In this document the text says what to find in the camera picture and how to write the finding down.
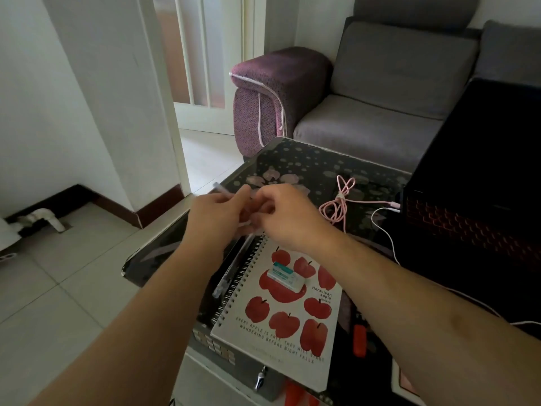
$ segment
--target gray sofa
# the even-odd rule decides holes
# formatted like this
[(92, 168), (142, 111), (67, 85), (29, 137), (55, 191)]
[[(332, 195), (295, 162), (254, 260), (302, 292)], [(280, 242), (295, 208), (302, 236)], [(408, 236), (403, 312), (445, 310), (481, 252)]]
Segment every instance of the gray sofa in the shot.
[(241, 153), (285, 135), (415, 170), (472, 75), (541, 87), (541, 32), (493, 21), (470, 30), (478, 1), (355, 0), (334, 71), (301, 47), (239, 64)]

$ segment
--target white wall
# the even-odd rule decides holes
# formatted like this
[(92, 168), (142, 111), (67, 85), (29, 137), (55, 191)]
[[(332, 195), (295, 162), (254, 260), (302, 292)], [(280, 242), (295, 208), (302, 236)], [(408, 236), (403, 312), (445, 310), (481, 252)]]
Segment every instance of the white wall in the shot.
[(490, 19), (541, 27), (541, 0), (481, 0), (470, 27), (482, 28)]
[[(300, 0), (295, 45), (336, 58), (346, 17), (353, 15), (355, 0)], [(470, 26), (486, 20), (541, 26), (541, 0), (481, 0)]]
[(42, 0), (0, 0), (0, 216), (74, 184), (132, 207)]
[(138, 0), (44, 0), (134, 210), (179, 183)]
[(265, 53), (295, 45), (299, 0), (267, 0)]

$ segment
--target floor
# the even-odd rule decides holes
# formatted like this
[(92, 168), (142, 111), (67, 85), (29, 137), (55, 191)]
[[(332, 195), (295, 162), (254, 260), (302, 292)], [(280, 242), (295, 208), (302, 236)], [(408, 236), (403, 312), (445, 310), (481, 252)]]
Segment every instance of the floor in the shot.
[[(242, 162), (233, 136), (183, 131), (182, 144), (196, 194)], [(138, 290), (120, 275), (125, 259), (193, 198), (143, 230), (87, 204), (63, 218), (66, 232), (48, 227), (12, 247), (18, 256), (0, 264), (0, 404), (28, 403), (112, 321)], [(173, 393), (184, 406), (249, 404), (187, 358)]]

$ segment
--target person's right hand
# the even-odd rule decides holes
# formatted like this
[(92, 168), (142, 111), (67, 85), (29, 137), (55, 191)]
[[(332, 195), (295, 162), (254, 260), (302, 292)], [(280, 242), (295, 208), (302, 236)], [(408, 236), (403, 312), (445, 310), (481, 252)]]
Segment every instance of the person's right hand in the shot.
[(290, 184), (266, 185), (258, 190), (251, 205), (254, 229), (263, 228), (285, 248), (310, 253), (334, 227), (308, 197)]

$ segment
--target white door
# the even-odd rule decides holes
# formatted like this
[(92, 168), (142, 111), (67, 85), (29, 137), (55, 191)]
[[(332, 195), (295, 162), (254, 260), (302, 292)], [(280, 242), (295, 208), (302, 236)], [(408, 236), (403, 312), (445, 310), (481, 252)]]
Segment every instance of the white door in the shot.
[(153, 0), (179, 128), (233, 134), (242, 0)]

